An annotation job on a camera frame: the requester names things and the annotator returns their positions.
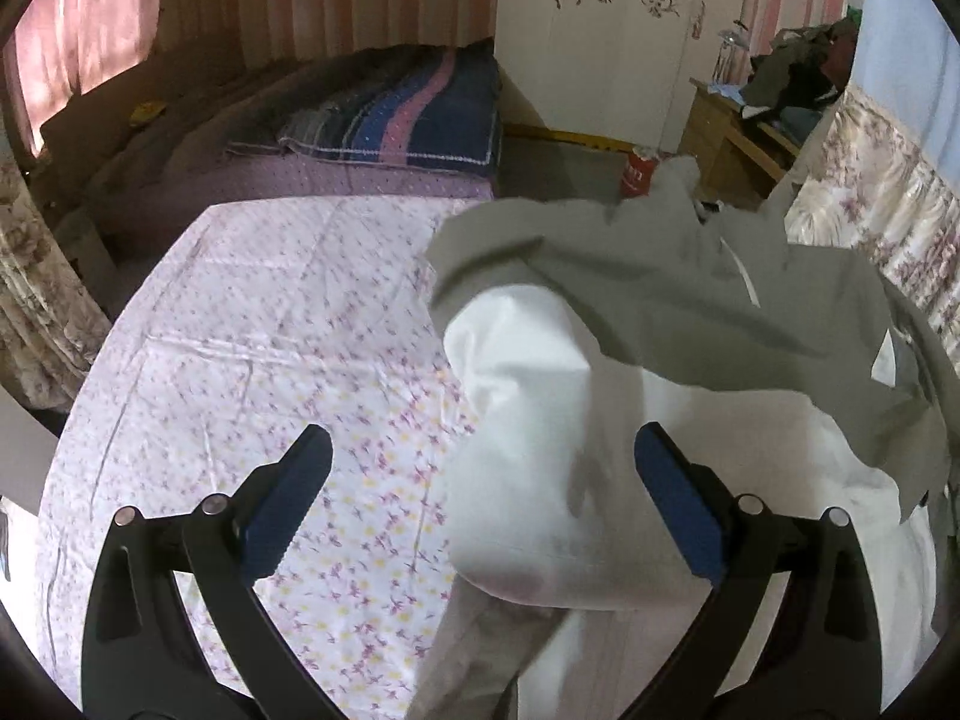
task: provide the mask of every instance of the metal screw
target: metal screw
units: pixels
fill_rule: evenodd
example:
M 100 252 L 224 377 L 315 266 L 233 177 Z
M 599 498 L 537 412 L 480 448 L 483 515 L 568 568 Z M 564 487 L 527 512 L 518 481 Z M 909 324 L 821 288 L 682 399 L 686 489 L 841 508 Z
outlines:
M 743 514 L 752 514 L 754 517 L 757 514 L 763 514 L 763 501 L 755 495 L 741 495 L 737 498 L 736 504 Z
M 204 514 L 220 514 L 227 509 L 227 504 L 229 504 L 230 499 L 222 493 L 213 493 L 213 495 L 208 495 L 206 498 L 203 498 L 203 503 L 200 504 L 200 511 Z
M 850 515 L 844 512 L 843 509 L 834 507 L 829 511 L 827 516 L 830 518 L 830 522 L 838 528 L 846 528 L 850 525 Z
M 136 509 L 133 506 L 125 506 L 123 509 L 120 509 L 120 511 L 114 514 L 113 521 L 123 528 L 125 525 L 130 525 L 135 518 Z

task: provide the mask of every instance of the floral curtain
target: floral curtain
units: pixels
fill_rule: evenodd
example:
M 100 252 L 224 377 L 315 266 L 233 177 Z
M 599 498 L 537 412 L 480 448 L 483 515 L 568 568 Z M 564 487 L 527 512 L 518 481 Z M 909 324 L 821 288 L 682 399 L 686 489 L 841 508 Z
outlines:
M 851 84 L 785 224 L 793 242 L 862 251 L 960 372 L 958 67 L 932 0 L 865 0 Z
M 40 216 L 0 127 L 0 385 L 23 406 L 68 410 L 109 327 Z

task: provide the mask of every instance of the bed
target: bed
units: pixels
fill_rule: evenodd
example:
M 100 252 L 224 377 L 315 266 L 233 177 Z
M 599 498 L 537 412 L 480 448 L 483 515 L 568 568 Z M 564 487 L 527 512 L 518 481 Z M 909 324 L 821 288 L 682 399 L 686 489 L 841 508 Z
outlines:
M 232 493 L 316 422 L 337 467 L 257 593 L 349 716 L 402 716 L 453 580 L 443 460 L 472 427 L 431 328 L 422 252 L 474 202 L 219 205 L 168 252 L 107 339 L 42 502 L 40 660 L 71 698 L 113 512 L 177 514 Z M 216 676 L 242 688 L 196 587 L 181 590 Z
M 80 199 L 119 250 L 153 254 L 215 203 L 318 194 L 491 199 L 498 93 L 491 41 L 246 71 L 227 32 L 74 98 L 41 132 L 61 192 Z M 134 130 L 141 103 L 165 108 Z

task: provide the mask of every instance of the bed sheet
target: bed sheet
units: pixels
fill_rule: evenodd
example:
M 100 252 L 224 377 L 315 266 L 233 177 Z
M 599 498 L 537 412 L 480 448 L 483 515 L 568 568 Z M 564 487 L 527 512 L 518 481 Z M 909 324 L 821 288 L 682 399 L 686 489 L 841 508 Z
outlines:
M 256 591 L 350 717 L 401 717 L 448 598 L 443 462 L 473 417 L 426 310 L 434 230 L 470 200 L 300 197 L 208 209 L 110 333 L 40 511 L 40 659 L 79 699 L 112 514 L 192 509 L 330 430 L 328 483 Z M 192 580 L 214 674 L 243 689 Z
M 126 254 L 163 253 L 203 211 L 218 203 L 270 197 L 400 196 L 493 199 L 475 175 L 323 162 L 299 154 L 234 157 L 210 170 L 107 194 L 86 208 L 97 229 Z

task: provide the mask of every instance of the wooden drawer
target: wooden drawer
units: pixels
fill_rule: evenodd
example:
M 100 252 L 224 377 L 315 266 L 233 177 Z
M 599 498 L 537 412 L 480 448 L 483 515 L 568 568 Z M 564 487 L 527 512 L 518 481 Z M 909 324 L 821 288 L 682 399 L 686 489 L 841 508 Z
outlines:
M 718 143 L 712 143 L 708 138 L 697 130 L 688 127 L 683 132 L 683 138 L 680 139 L 680 153 L 689 154 L 697 158 L 697 166 L 700 168 L 700 177 L 706 177 L 713 168 L 713 161 L 720 151 Z
M 714 146 L 719 146 L 732 118 L 733 111 L 722 104 L 714 103 L 714 100 L 707 95 L 698 92 L 693 100 L 693 107 L 690 108 L 690 118 L 686 122 L 686 127 L 700 134 Z

